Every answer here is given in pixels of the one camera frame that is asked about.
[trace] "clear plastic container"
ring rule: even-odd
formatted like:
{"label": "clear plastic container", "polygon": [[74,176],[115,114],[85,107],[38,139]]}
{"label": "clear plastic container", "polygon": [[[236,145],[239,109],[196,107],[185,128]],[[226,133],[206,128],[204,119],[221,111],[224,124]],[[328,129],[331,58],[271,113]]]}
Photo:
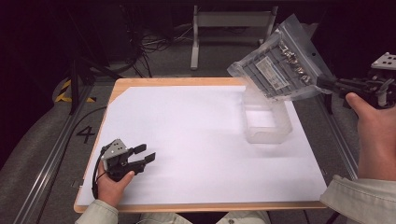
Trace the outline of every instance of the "clear plastic container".
{"label": "clear plastic container", "polygon": [[259,90],[247,86],[244,93],[245,135],[253,144],[279,144],[292,131],[288,110],[283,101],[269,102]]}

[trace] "human hand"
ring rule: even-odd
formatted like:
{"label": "human hand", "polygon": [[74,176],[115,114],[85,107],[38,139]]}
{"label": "human hand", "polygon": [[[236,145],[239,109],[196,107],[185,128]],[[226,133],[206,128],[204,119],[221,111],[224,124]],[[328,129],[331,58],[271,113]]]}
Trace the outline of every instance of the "human hand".
{"label": "human hand", "polygon": [[122,198],[122,194],[126,186],[132,181],[132,178],[134,178],[134,172],[129,172],[122,180],[116,182],[105,174],[105,166],[103,165],[103,162],[100,161],[98,174],[104,174],[97,179],[98,199],[110,206],[116,207]]}
{"label": "human hand", "polygon": [[346,100],[359,116],[358,178],[396,181],[396,106],[377,110],[353,92]]}

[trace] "black cable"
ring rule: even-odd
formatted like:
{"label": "black cable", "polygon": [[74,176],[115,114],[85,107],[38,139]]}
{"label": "black cable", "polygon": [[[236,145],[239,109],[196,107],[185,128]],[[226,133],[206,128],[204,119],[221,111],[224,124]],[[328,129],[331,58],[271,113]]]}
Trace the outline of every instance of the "black cable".
{"label": "black cable", "polygon": [[304,211],[304,216],[305,216],[305,219],[306,219],[306,223],[311,224],[311,222],[309,221],[308,214],[306,213],[305,210],[303,210],[303,211]]}
{"label": "black cable", "polygon": [[332,213],[332,216],[329,217],[329,219],[327,220],[326,224],[333,224],[334,221],[340,216],[340,214],[338,212],[334,212]]}
{"label": "black cable", "polygon": [[100,108],[94,109],[93,111],[89,112],[89,113],[86,114],[84,117],[82,117],[82,118],[78,121],[78,123],[73,127],[73,129],[72,129],[72,131],[71,131],[71,133],[70,133],[70,135],[69,135],[69,137],[68,137],[68,139],[67,139],[67,141],[66,141],[66,145],[64,146],[64,151],[62,152],[61,159],[60,159],[60,161],[59,161],[59,163],[58,163],[58,165],[57,165],[57,167],[56,167],[55,176],[52,178],[51,184],[50,184],[50,186],[49,186],[49,191],[47,192],[47,195],[46,195],[46,199],[45,199],[43,205],[41,206],[40,213],[39,213],[39,215],[38,215],[37,221],[35,222],[36,224],[40,223],[40,219],[41,219],[41,217],[43,216],[44,209],[46,208],[46,205],[47,205],[48,199],[49,199],[49,197],[50,197],[50,193],[52,192],[52,188],[53,188],[53,185],[54,185],[54,183],[55,183],[56,177],[58,176],[59,170],[61,169],[62,162],[64,161],[64,155],[66,154],[66,150],[67,150],[67,147],[69,146],[70,139],[71,139],[72,136],[73,136],[73,132],[76,130],[77,126],[78,126],[85,118],[87,118],[90,114],[92,114],[92,113],[94,113],[94,112],[96,112],[96,111],[102,110],[102,109],[106,109],[106,108],[107,108],[107,106],[102,106],[102,107],[100,107]]}

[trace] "metal rod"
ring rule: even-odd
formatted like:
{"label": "metal rod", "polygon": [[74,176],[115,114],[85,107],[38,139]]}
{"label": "metal rod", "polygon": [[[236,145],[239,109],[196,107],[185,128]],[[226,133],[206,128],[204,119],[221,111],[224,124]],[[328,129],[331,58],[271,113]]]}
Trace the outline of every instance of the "metal rod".
{"label": "metal rod", "polygon": [[350,151],[346,139],[341,134],[340,128],[337,122],[335,121],[334,116],[328,113],[326,106],[324,104],[323,96],[318,95],[315,98],[319,104],[321,112],[323,113],[324,117],[326,118],[332,129],[332,136],[335,138],[335,141],[337,143],[338,153],[340,154],[350,177],[352,178],[352,180],[357,179],[358,176],[356,175],[356,173],[358,172],[358,164],[356,163],[355,159],[352,156],[352,153]]}
{"label": "metal rod", "polygon": [[[85,102],[84,99],[89,96],[91,90],[92,86],[86,86],[83,88],[80,98],[81,102]],[[71,132],[73,130],[73,126],[75,125],[78,114],[80,113],[83,106],[84,104],[79,104],[76,109],[76,113],[74,115],[69,115],[69,117],[67,118],[66,123],[64,124],[64,127],[61,130],[61,133],[52,148],[52,151],[50,152],[46,162],[44,163],[43,168],[38,173],[35,183],[33,184],[28,196],[26,197],[26,200],[23,203],[20,212],[15,218],[13,222],[14,224],[23,224],[29,221],[30,216],[32,215],[35,207],[37,206],[37,203],[52,176],[52,172],[56,168],[56,164],[60,162],[59,159],[61,158],[61,155],[65,150],[64,146],[67,142],[68,136],[72,134]]]}

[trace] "gray sleeve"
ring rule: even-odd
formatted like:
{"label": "gray sleeve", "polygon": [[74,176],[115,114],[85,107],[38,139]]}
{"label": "gray sleeve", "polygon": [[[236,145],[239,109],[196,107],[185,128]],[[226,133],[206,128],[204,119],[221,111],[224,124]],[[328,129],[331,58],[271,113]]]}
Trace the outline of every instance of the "gray sleeve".
{"label": "gray sleeve", "polygon": [[118,221],[119,211],[116,208],[100,200],[95,200],[76,221],[76,224],[117,224]]}
{"label": "gray sleeve", "polygon": [[333,177],[320,201],[359,223],[394,223],[396,181]]}

